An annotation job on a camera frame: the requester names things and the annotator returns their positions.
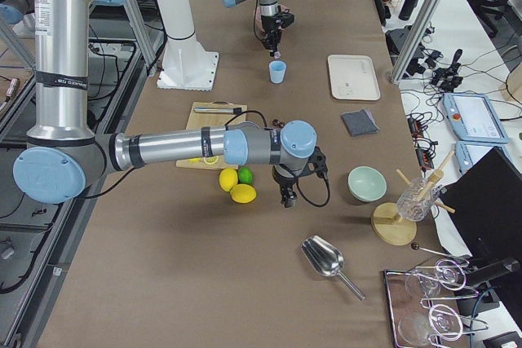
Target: green bowl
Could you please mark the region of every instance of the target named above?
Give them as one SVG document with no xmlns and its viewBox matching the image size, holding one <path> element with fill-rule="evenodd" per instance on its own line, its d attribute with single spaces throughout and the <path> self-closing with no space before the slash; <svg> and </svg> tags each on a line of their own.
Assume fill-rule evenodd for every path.
<svg viewBox="0 0 522 348">
<path fill-rule="evenodd" d="M 348 175 L 348 189 L 358 200 L 376 201 L 386 193 L 386 179 L 372 167 L 359 166 Z"/>
</svg>

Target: metal scoop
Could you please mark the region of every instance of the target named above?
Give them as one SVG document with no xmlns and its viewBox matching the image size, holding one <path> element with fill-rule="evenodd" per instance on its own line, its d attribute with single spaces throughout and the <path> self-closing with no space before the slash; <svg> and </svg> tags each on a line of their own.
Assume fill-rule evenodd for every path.
<svg viewBox="0 0 522 348">
<path fill-rule="evenodd" d="M 325 277 L 339 276 L 348 288 L 362 301 L 366 296 L 343 273 L 344 258 L 341 252 L 319 236 L 311 236 L 301 245 L 314 269 Z"/>
</svg>

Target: white tray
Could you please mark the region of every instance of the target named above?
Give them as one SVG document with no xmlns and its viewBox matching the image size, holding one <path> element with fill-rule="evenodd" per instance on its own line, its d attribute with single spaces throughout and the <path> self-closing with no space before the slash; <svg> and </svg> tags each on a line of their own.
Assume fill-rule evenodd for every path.
<svg viewBox="0 0 522 348">
<path fill-rule="evenodd" d="M 336 99 L 376 101 L 381 98 L 372 59 L 363 55 L 328 56 L 330 87 Z"/>
</svg>

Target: white table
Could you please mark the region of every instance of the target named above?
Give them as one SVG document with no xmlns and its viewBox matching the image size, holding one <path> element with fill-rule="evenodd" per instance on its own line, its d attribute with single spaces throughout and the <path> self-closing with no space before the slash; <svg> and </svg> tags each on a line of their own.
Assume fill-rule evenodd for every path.
<svg viewBox="0 0 522 348">
<path fill-rule="evenodd" d="M 384 30 L 403 28 L 407 24 L 412 24 L 421 8 L 422 1 L 419 0 L 419 4 L 409 21 L 398 19 L 402 4 L 399 4 L 395 9 L 391 9 L 392 17 L 387 20 L 387 26 Z M 472 63 L 470 67 L 475 70 L 485 71 L 503 64 L 502 58 L 495 50 L 493 43 L 466 0 L 441 0 L 431 18 L 431 24 L 435 27 L 435 33 L 431 35 L 430 42 L 425 40 L 424 45 L 426 48 L 442 52 L 444 58 L 440 62 L 445 64 L 451 63 L 455 51 L 462 49 L 462 57 L 459 62 L 461 64 Z M 479 58 L 479 56 L 487 52 L 489 52 L 487 55 Z M 476 71 L 468 67 L 462 67 L 459 71 L 459 76 L 464 77 L 464 79 L 455 92 L 472 90 L 482 94 L 488 93 L 488 97 L 491 100 L 505 102 L 499 88 L 504 86 L 501 81 L 506 80 L 509 70 L 505 65 L 501 65 L 491 69 L 488 73 L 499 80 L 485 73 L 476 73 Z M 423 84 L 430 80 L 430 76 L 431 72 L 427 71 L 424 74 L 426 81 L 420 80 L 422 76 L 417 74 L 414 76 L 415 79 L 404 79 L 400 82 L 399 88 L 404 92 L 402 99 L 406 114 L 411 113 L 413 110 L 415 112 L 436 112 L 434 108 L 426 105 L 427 96 L 422 92 Z M 493 106 L 500 118 L 511 118 L 520 115 L 520 110 L 511 105 L 493 101 Z M 441 102 L 438 108 L 445 114 Z M 507 144 L 507 151 L 515 167 L 518 170 L 522 170 L 522 142 L 519 140 L 519 132 L 522 130 L 522 119 L 504 121 L 502 124 L 510 138 L 510 142 Z M 434 166 L 437 167 L 454 148 L 458 138 L 451 130 L 446 119 L 442 122 L 431 123 L 427 129 L 427 136 L 431 140 L 439 142 L 436 146 L 436 157 L 433 160 Z M 461 174 L 458 171 L 458 163 L 455 158 L 447 164 L 444 172 L 445 176 L 441 181 L 443 184 L 453 183 L 460 178 Z M 436 225 L 440 242 L 450 253 L 455 255 L 469 253 L 449 219 L 449 215 L 444 210 L 440 211 L 436 219 Z M 497 309 L 481 313 L 480 318 L 489 323 L 489 330 L 476 334 L 474 340 L 476 347 L 484 346 L 479 341 L 508 331 L 516 330 L 522 336 L 522 332 L 509 316 L 502 303 Z"/>
</svg>

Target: gray cloth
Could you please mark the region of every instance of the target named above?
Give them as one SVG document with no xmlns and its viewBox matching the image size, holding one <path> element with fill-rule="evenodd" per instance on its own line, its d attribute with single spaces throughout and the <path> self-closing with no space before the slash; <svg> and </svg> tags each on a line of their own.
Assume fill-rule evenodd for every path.
<svg viewBox="0 0 522 348">
<path fill-rule="evenodd" d="M 367 109 L 361 109 L 359 112 L 344 113 L 341 115 L 341 118 L 351 136 L 375 134 L 378 132 L 374 117 Z"/>
</svg>

